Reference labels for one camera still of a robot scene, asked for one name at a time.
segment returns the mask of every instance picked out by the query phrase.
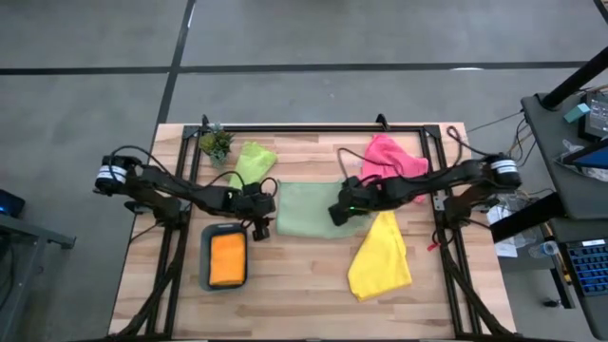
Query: light green towel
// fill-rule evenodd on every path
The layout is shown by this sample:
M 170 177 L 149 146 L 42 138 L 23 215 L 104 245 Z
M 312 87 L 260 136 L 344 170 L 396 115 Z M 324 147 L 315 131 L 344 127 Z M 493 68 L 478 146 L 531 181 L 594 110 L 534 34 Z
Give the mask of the light green towel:
M 261 181 L 262 177 L 276 162 L 276 154 L 257 142 L 245 142 L 240 149 L 235 171 L 243 177 L 245 184 Z M 230 186 L 240 189 L 242 184 L 237 175 L 230 178 Z
M 276 231 L 307 238 L 346 238 L 370 229 L 373 215 L 349 218 L 336 227 L 328 208 L 338 201 L 342 184 L 284 182 L 278 186 Z

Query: desk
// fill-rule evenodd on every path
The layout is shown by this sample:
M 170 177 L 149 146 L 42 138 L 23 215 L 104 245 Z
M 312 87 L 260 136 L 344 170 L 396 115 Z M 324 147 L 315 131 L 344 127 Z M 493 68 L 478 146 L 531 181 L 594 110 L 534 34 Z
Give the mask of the desk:
M 441 123 L 443 137 L 448 124 Z M 465 135 L 462 123 L 456 123 Z M 170 171 L 176 168 L 182 124 L 161 124 L 152 153 Z M 269 176 L 281 181 L 338 181 L 342 178 L 336 149 L 348 147 L 363 153 L 373 133 L 237 133 L 226 165 L 232 169 L 246 141 L 258 142 L 277 155 Z M 422 156 L 417 134 L 389 133 L 412 156 Z M 444 143 L 446 159 L 452 164 L 457 144 Z M 463 158 L 470 158 L 464 151 Z M 361 161 L 344 156 L 347 170 L 355 174 Z M 185 167 L 188 176 L 189 165 Z M 219 172 L 202 158 L 198 183 L 207 183 Z M 271 184 L 267 191 L 272 191 Z M 206 293 L 198 284 L 200 233 L 207 225 L 233 219 L 210 217 L 194 210 L 190 222 L 180 294 L 173 331 L 186 339 L 288 339 L 288 338 L 423 338 L 452 337 L 446 283 L 439 251 L 428 252 L 435 229 L 427 198 L 411 203 L 396 215 L 408 248 L 408 265 L 413 284 L 375 299 L 358 303 L 346 278 L 352 258 L 365 234 L 342 239 L 280 236 L 271 225 L 271 237 L 250 240 L 249 278 L 245 286 L 223 293 Z M 136 219 L 133 234 L 154 223 L 150 216 Z M 470 226 L 463 230 L 468 265 L 474 288 L 488 309 L 502 324 L 515 331 L 503 277 L 489 231 Z M 110 329 L 123 328 L 148 297 L 157 268 L 162 229 L 139 237 L 128 249 Z M 459 294 L 463 317 L 464 296 Z M 159 319 L 164 321 L 161 302 Z
M 579 102 L 580 96 L 570 96 L 555 111 L 547 111 L 542 108 L 536 96 L 522 99 L 525 118 L 534 133 L 557 192 L 509 218 L 492 224 L 492 229 L 500 229 L 502 232 L 498 237 L 495 235 L 497 240 L 545 221 L 549 221 L 554 238 L 559 243 L 608 238 L 608 229 L 605 228 L 608 222 L 605 204 L 608 200 L 608 183 L 584 177 L 554 162 L 565 150 L 561 142 L 563 139 L 583 146 L 589 144 L 578 137 L 578 124 L 567 123 L 563 118 L 563 115 Z M 573 274 L 575 271 L 568 255 L 562 255 L 565 266 Z M 564 303 L 572 303 L 567 285 L 564 284 L 562 276 L 557 275 L 561 265 L 555 257 L 553 260 L 556 267 L 552 272 L 561 300 Z M 608 326 L 603 324 L 608 296 L 582 296 L 579 289 L 577 295 L 593 335 L 599 339 L 608 338 Z
M 14 330 L 17 322 L 21 319 L 22 312 L 28 300 L 28 293 L 31 289 L 35 276 L 42 265 L 45 248 L 48 243 L 59 244 L 62 249 L 74 248 L 76 237 L 69 237 L 55 231 L 39 227 L 13 218 L 7 215 L 0 215 L 0 261 L 6 262 L 8 275 L 12 269 L 14 275 L 10 282 L 10 290 L 1 292 L 7 301 L 0 310 L 0 342 L 11 341 L 14 337 Z

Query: pink towel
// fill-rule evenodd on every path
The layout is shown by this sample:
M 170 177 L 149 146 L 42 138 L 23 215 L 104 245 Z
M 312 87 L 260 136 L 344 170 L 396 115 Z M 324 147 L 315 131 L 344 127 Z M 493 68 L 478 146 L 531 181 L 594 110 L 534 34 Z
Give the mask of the pink towel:
M 365 151 L 365 158 L 370 161 L 395 165 L 376 165 L 372 162 L 363 161 L 361 167 L 362 180 L 367 176 L 379 175 L 382 178 L 397 176 L 395 168 L 404 177 L 416 177 L 426 174 L 428 171 L 428 160 L 426 158 L 414 158 L 403 150 L 393 139 L 386 134 L 374 135 Z M 418 196 L 414 201 L 421 203 L 425 196 Z

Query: potted plant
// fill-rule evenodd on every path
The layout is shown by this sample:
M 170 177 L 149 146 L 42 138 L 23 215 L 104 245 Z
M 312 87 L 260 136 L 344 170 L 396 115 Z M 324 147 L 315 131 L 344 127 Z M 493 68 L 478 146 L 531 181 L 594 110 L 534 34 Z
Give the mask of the potted plant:
M 210 124 L 208 127 L 209 131 L 199 139 L 199 146 L 202 152 L 209 156 L 213 167 L 221 169 L 228 160 L 230 144 L 235 135 L 224 131 L 219 123 Z

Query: concrete floor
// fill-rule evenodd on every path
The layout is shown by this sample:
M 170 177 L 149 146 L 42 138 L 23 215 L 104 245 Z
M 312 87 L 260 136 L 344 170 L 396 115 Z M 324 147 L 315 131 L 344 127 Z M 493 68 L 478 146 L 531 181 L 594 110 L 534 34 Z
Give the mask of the concrete floor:
M 2 67 L 169 66 L 185 0 L 0 0 Z M 608 45 L 591 0 L 199 0 L 182 64 L 583 61 Z M 421 70 L 178 77 L 170 123 L 214 121 L 484 124 L 520 109 L 573 69 Z M 49 248 L 19 340 L 105 335 L 133 217 L 93 195 L 101 156 L 148 147 L 167 76 L 0 76 L 0 188 L 28 201 L 27 221 L 78 236 Z M 594 84 L 608 83 L 603 74 Z M 518 119 L 470 134 L 505 150 Z M 533 151 L 524 188 L 550 186 Z M 540 305 L 548 272 L 505 275 L 518 331 L 592 341 L 580 310 Z

